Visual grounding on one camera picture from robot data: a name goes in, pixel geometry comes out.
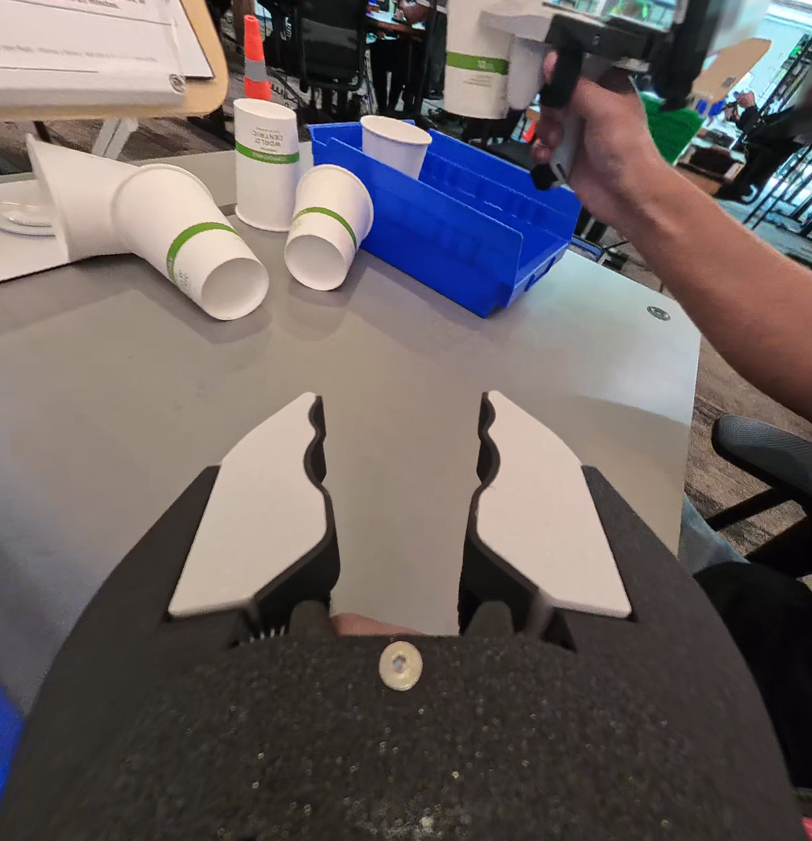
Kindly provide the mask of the person's right forearm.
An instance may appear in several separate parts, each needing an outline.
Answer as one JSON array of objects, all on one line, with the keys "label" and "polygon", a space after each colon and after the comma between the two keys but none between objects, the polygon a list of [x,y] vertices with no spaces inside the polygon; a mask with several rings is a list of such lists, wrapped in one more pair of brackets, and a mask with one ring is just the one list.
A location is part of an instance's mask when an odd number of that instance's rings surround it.
[{"label": "person's right forearm", "polygon": [[749,384],[812,424],[812,271],[665,163],[632,173],[614,226]]}]

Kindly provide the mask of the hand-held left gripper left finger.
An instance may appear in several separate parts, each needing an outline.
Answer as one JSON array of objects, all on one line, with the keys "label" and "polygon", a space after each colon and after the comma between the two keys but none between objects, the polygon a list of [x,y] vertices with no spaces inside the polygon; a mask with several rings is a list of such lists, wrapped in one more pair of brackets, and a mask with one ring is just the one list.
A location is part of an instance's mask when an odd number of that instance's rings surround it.
[{"label": "hand-held left gripper left finger", "polygon": [[328,611],[340,559],[324,487],[324,401],[307,392],[223,457],[168,613],[175,620],[236,611],[266,633],[302,603]]}]

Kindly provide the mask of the stack of white paper cups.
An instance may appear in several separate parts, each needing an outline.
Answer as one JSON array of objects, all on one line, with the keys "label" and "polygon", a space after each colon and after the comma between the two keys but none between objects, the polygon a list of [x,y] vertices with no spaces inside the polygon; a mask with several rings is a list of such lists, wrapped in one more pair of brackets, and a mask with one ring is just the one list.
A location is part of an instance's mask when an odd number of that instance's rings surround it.
[{"label": "stack of white paper cups", "polygon": [[420,178],[426,153],[433,142],[428,131],[409,121],[378,114],[360,119],[361,150],[369,158],[415,179]]}]

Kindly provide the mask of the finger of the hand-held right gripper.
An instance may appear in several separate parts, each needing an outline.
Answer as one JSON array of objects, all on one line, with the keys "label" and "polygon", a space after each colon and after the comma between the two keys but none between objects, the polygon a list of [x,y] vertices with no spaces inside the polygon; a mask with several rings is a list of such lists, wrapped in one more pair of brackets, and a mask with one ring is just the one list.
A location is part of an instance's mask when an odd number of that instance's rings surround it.
[{"label": "finger of the hand-held right gripper", "polygon": [[555,12],[548,9],[485,9],[480,23],[516,39],[547,41]]},{"label": "finger of the hand-held right gripper", "polygon": [[534,102],[544,84],[543,66],[547,45],[532,39],[515,37],[508,58],[508,106],[525,111]]}]

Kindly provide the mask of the person's right hand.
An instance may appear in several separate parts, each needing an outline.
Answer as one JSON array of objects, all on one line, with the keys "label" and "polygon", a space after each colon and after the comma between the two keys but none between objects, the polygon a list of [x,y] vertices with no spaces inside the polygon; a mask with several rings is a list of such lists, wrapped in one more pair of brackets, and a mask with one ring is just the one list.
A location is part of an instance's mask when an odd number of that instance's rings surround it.
[{"label": "person's right hand", "polygon": [[566,183],[592,216],[624,230],[654,180],[669,169],[648,130],[632,74],[610,67],[598,78],[580,77],[567,105],[549,107],[541,95],[539,108],[534,163],[553,175],[556,153],[573,147]]}]

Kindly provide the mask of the printed instruction sheet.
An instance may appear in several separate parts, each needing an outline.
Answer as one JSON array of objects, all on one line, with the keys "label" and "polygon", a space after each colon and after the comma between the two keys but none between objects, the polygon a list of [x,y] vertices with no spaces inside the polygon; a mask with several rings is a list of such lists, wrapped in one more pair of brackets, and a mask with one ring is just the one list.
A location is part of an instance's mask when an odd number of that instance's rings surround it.
[{"label": "printed instruction sheet", "polygon": [[181,2],[0,1],[0,69],[213,72]]}]

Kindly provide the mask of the orange traffic cone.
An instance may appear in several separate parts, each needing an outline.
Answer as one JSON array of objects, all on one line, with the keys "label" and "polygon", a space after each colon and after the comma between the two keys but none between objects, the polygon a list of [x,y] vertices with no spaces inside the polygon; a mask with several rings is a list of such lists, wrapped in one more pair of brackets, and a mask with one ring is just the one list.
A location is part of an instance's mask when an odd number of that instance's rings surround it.
[{"label": "orange traffic cone", "polygon": [[258,18],[244,16],[244,95],[247,99],[268,102],[272,86],[267,77],[263,37]]}]

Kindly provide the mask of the black office chair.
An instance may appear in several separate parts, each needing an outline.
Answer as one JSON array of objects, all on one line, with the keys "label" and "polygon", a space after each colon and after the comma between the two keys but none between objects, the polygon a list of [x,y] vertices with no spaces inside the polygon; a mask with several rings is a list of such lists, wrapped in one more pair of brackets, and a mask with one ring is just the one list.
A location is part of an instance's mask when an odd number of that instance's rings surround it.
[{"label": "black office chair", "polygon": [[300,1],[293,19],[302,93],[321,91],[340,122],[357,122],[367,81],[367,2]]}]

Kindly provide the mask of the white adjustable stand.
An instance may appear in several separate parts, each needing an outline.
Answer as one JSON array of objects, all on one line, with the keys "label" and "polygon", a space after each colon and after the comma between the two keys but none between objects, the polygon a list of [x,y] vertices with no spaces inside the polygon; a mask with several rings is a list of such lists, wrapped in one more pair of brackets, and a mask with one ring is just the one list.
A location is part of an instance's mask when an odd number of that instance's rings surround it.
[{"label": "white adjustable stand", "polygon": [[[40,67],[16,67],[0,59],[0,122],[102,119],[92,153],[85,154],[89,162],[67,162],[66,174],[109,176],[122,167],[117,156],[139,117],[193,112],[191,87],[179,64],[112,59],[59,66],[51,57]],[[32,179],[0,184],[0,282],[91,256],[65,246],[37,158],[29,156]]]}]

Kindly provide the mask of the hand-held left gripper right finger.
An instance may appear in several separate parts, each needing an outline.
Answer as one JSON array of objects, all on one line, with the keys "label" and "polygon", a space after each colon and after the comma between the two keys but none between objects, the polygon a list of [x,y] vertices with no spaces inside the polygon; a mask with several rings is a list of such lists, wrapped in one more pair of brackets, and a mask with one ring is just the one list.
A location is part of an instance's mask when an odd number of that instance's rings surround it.
[{"label": "hand-held left gripper right finger", "polygon": [[575,452],[499,391],[484,392],[478,485],[458,588],[461,634],[499,603],[512,633],[545,637],[569,611],[618,621],[632,605]]}]

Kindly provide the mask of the green box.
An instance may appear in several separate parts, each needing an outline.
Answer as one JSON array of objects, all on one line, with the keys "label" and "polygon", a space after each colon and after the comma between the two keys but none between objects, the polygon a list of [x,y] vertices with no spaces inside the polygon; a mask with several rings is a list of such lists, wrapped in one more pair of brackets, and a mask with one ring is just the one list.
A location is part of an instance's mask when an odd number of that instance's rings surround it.
[{"label": "green box", "polygon": [[664,161],[670,165],[687,150],[705,118],[692,109],[663,110],[663,101],[657,96],[641,92],[640,99],[653,142]]}]

